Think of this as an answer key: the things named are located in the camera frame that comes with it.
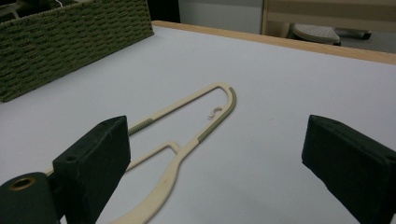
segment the gray wall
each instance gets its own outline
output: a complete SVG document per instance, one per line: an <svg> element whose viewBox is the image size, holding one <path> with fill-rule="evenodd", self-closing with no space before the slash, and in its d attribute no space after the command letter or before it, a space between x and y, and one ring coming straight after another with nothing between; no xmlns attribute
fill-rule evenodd
<svg viewBox="0 0 396 224"><path fill-rule="evenodd" d="M259 34L263 0L178 0L182 23Z"/></svg>

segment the wooden table edge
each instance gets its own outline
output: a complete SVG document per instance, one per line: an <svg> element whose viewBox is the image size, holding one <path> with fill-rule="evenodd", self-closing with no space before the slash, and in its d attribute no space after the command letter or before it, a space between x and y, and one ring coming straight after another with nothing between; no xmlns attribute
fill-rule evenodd
<svg viewBox="0 0 396 224"><path fill-rule="evenodd" d="M196 32L207 35L218 35L218 36L254 41L254 42L270 44L285 48L301 49L316 53L323 53L323 54L359 59L359 60L376 62L376 63L396 64L396 54L373 51L368 49L345 48L345 47L338 47L332 45L324 45L324 44L304 42L299 40L273 37L268 35L255 35L255 34L248 34L243 32L209 28L204 26L174 23L169 21L153 21L152 25L178 29L183 31Z"/></svg>

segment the white tabletop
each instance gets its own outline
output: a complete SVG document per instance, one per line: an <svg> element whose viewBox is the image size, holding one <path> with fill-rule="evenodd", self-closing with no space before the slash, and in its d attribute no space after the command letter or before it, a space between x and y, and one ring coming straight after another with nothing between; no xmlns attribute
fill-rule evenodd
<svg viewBox="0 0 396 224"><path fill-rule="evenodd" d="M129 124L213 82L237 105L186 160L150 223L358 223L302 164L311 114L396 149L396 66L154 27L155 35L0 104L0 183L44 171L102 120ZM215 91L130 138L133 159L187 143L225 95ZM124 176L98 223L145 198L173 153Z"/></svg>

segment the table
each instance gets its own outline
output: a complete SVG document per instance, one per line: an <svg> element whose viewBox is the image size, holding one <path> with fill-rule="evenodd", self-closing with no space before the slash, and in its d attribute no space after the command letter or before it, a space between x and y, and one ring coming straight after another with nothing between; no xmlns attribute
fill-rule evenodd
<svg viewBox="0 0 396 224"><path fill-rule="evenodd" d="M268 21L396 32L393 0L264 0L262 33Z"/></svg>
<svg viewBox="0 0 396 224"><path fill-rule="evenodd" d="M46 170L102 120L133 124L222 81L236 91L234 112L184 160L150 223L357 223L302 165L306 124L310 114L337 119L395 149L394 55L153 24L154 36L0 104L1 183ZM132 158L168 140L183 146L224 101L214 91L132 136ZM172 157L125 175L98 223L143 200Z"/></svg>

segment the basket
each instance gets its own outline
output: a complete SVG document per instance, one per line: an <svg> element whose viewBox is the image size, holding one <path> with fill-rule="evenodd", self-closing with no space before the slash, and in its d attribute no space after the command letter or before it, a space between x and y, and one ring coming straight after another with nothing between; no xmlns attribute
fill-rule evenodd
<svg viewBox="0 0 396 224"><path fill-rule="evenodd" d="M7 102L153 35L145 0L91 0L0 23Z"/></svg>

